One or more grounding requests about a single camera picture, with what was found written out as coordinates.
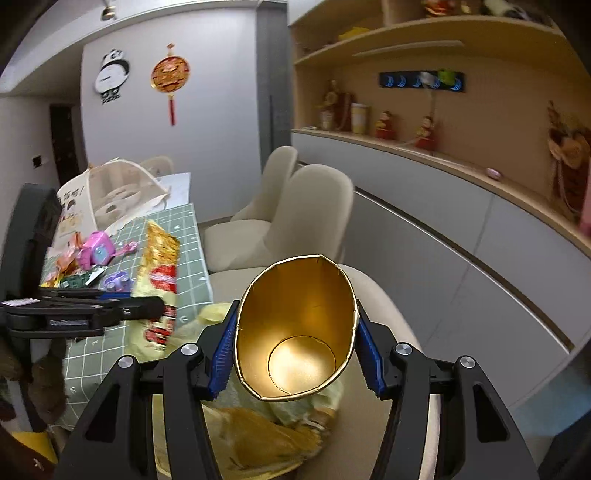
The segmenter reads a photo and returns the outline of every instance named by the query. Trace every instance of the purple toy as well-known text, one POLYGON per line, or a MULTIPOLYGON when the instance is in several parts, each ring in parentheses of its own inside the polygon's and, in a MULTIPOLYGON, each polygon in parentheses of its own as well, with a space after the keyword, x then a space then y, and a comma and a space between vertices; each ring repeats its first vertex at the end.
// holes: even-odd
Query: purple toy
POLYGON ((131 280, 127 272, 117 272, 105 278, 103 286, 106 291, 114 291, 117 293, 130 292, 131 280))

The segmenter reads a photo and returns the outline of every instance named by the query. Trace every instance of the wall clock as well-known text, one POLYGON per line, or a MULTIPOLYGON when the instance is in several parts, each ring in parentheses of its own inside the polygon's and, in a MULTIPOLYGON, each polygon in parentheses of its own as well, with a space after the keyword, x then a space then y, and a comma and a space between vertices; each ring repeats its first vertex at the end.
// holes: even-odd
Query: wall clock
POLYGON ((111 50, 103 57, 102 68, 95 80, 95 90, 100 93, 103 105, 117 100, 119 89, 129 76, 129 62, 122 50, 111 50))

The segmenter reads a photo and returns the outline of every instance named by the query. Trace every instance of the black clamp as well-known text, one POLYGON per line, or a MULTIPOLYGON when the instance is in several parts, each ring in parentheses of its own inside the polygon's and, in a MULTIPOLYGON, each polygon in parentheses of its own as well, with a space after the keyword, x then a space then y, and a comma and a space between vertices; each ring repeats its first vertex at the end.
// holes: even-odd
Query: black clamp
MULTIPOLYGON (((220 480, 200 401, 214 399, 228 381, 238 305, 167 359, 139 365, 120 358, 80 417, 54 478, 155 480, 150 398, 163 394, 172 477, 220 480)), ((370 322, 361 304, 359 311, 355 349, 363 374, 380 399, 392 400, 371 480, 419 478, 430 394, 441 395, 436 479, 538 479, 511 415, 473 358, 427 358, 370 322)))

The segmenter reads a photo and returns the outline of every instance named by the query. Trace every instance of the ceiling light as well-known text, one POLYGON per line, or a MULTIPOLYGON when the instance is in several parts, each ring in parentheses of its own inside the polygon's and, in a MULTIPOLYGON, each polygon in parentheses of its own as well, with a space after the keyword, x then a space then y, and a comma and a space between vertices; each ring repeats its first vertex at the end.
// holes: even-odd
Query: ceiling light
POLYGON ((115 6, 114 5, 107 5, 103 10, 102 14, 100 15, 100 19, 102 21, 105 20, 114 20, 115 19, 115 6))

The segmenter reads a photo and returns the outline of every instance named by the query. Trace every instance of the gold lantern ornament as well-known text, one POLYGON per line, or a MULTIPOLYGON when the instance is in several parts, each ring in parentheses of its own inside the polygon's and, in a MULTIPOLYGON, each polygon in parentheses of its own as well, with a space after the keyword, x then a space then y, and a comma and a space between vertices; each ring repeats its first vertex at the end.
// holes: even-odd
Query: gold lantern ornament
POLYGON ((182 57, 173 54, 174 43, 167 45, 168 55, 160 60, 152 70, 152 87, 168 95, 168 112, 170 124, 176 125, 174 111, 174 92, 183 87, 189 79, 189 63, 182 57))

